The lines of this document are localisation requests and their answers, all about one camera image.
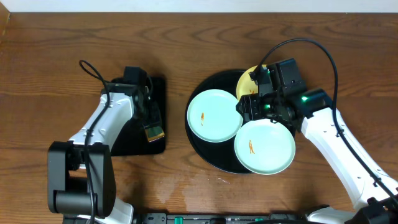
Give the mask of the yellow green scrub sponge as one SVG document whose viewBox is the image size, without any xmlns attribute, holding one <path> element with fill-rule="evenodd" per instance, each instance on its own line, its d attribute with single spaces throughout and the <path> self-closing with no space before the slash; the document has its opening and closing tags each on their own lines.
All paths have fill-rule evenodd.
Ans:
<svg viewBox="0 0 398 224">
<path fill-rule="evenodd" d="M 146 127 L 144 131 L 148 142 L 154 142 L 165 137 L 161 126 Z"/>
</svg>

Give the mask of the yellow plate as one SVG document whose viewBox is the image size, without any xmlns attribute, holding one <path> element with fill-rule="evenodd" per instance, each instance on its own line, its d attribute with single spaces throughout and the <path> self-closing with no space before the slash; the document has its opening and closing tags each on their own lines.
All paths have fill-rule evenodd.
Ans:
<svg viewBox="0 0 398 224">
<path fill-rule="evenodd" d="M 236 97 L 238 101 L 240 101 L 241 97 L 244 95 L 253 95 L 258 93 L 258 86 L 255 81 L 251 80 L 249 75 L 250 72 L 253 72 L 257 66 L 253 66 L 247 69 L 239 78 L 237 86 L 236 86 Z"/>
</svg>

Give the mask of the mint plate front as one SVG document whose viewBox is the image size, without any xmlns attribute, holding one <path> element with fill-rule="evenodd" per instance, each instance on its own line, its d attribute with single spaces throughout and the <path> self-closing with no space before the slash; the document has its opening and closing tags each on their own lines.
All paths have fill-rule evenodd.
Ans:
<svg viewBox="0 0 398 224">
<path fill-rule="evenodd" d="M 295 140 L 290 131 L 269 119 L 250 121 L 242 126 L 234 140 L 238 161 L 261 175 L 282 172 L 295 157 Z"/>
</svg>

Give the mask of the mint plate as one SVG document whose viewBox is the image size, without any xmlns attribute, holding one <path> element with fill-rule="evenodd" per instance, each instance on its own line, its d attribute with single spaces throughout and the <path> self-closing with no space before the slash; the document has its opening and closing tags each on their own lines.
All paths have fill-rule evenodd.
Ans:
<svg viewBox="0 0 398 224">
<path fill-rule="evenodd" d="M 282 172 L 295 157 L 295 140 L 290 131 L 269 119 L 250 121 L 242 126 L 234 140 L 238 161 L 261 175 Z"/>
<path fill-rule="evenodd" d="M 231 139 L 243 125 L 243 118 L 236 111 L 237 103 L 237 98 L 224 90 L 211 89 L 199 93 L 188 105 L 190 130 L 207 142 Z"/>
</svg>

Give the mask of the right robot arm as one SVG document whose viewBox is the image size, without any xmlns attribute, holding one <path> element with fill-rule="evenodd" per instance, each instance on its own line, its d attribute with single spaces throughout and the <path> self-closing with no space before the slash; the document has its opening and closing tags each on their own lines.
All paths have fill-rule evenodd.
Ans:
<svg viewBox="0 0 398 224">
<path fill-rule="evenodd" d="M 384 172 L 353 136 L 324 90 L 307 90 L 297 72 L 252 67 L 238 81 L 237 111 L 244 119 L 234 140 L 239 162 L 272 175 L 295 155 L 302 133 L 324 156 L 345 187 L 354 210 L 329 206 L 306 214 L 311 223 L 396 223 L 397 181 Z"/>
</svg>

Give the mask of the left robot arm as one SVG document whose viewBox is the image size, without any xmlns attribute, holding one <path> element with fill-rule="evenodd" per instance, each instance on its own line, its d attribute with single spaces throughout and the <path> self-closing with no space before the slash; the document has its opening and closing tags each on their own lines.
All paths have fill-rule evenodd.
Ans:
<svg viewBox="0 0 398 224">
<path fill-rule="evenodd" d="M 165 150 L 165 83 L 108 83 L 86 124 L 47 154 L 48 207 L 63 223 L 132 223 L 134 207 L 116 195 L 112 158 Z"/>
</svg>

